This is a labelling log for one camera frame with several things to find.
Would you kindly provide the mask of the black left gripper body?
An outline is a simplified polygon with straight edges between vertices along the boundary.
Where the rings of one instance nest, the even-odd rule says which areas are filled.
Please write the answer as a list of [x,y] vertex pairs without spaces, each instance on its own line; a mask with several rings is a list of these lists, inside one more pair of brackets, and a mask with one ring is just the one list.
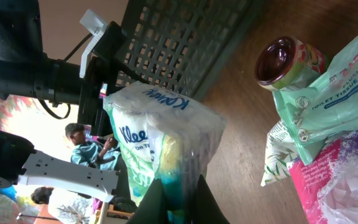
[[0,1],[0,98],[9,95],[36,98],[49,115],[48,106],[77,105],[78,123],[91,126],[91,135],[111,132],[100,91],[114,93],[119,72],[145,83],[115,54],[126,41],[125,31],[88,9],[80,20],[89,31],[81,41],[86,48],[79,65],[48,58],[43,52],[38,1]]

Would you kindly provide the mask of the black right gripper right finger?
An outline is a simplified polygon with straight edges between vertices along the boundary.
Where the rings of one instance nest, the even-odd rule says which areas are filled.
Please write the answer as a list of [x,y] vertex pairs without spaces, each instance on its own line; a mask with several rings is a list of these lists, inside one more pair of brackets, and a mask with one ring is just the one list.
[[188,216],[192,224],[229,224],[203,175],[199,176],[191,194]]

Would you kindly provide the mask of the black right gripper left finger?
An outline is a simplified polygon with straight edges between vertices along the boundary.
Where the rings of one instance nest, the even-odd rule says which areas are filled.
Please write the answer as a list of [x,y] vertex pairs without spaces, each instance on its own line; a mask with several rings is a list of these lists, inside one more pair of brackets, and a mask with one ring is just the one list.
[[143,200],[127,224],[168,224],[167,203],[160,179],[151,183]]

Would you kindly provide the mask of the green kleenex tissue pack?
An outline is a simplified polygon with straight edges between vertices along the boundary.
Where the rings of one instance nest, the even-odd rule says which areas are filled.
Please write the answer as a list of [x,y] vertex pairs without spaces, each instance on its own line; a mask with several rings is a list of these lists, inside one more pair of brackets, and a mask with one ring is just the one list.
[[131,199],[139,205],[159,179],[168,219],[185,223],[185,205],[219,147],[225,119],[194,99],[141,82],[106,96],[103,108],[126,163]]

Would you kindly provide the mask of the white cream tube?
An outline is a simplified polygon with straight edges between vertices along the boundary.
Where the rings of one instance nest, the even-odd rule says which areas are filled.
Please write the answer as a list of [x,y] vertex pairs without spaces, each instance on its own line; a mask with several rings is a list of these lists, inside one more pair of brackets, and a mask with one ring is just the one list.
[[290,176],[287,163],[298,157],[295,142],[282,120],[268,133],[265,146],[264,174],[260,185],[277,182]]

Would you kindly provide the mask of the red purple tissue pack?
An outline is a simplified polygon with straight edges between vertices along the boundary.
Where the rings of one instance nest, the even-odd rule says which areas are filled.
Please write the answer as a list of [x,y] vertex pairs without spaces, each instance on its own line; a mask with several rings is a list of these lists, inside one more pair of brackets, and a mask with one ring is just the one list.
[[358,223],[358,131],[287,167],[309,223]]

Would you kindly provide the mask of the green lid jar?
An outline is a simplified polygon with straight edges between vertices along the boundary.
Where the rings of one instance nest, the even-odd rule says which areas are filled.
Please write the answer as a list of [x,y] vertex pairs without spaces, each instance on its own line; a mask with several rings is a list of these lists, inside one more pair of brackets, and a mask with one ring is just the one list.
[[290,36],[263,49],[255,65],[255,80],[263,88],[293,91],[308,87],[327,69],[330,59],[316,47]]

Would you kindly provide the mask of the teal wipes packet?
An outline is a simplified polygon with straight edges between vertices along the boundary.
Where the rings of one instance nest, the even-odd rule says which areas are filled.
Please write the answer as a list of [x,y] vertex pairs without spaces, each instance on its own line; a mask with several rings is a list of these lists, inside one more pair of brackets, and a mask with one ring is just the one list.
[[273,93],[300,159],[311,164],[328,137],[358,130],[358,36],[306,88]]

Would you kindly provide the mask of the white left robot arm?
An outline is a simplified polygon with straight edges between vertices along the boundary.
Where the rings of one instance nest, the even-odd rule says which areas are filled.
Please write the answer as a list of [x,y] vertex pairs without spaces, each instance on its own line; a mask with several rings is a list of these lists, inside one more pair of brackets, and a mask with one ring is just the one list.
[[[108,93],[118,91],[120,72],[134,80],[140,76],[115,56],[127,39],[120,25],[105,22],[93,11],[86,11],[81,23],[88,30],[81,41],[81,63],[51,59],[43,50],[38,2],[0,1],[0,98],[35,98],[47,112],[60,104],[77,105],[77,121],[91,126],[93,135],[107,135],[111,126],[100,97],[102,87]],[[54,158],[27,139],[0,131],[0,188],[46,185],[109,202],[118,182],[114,171]]]

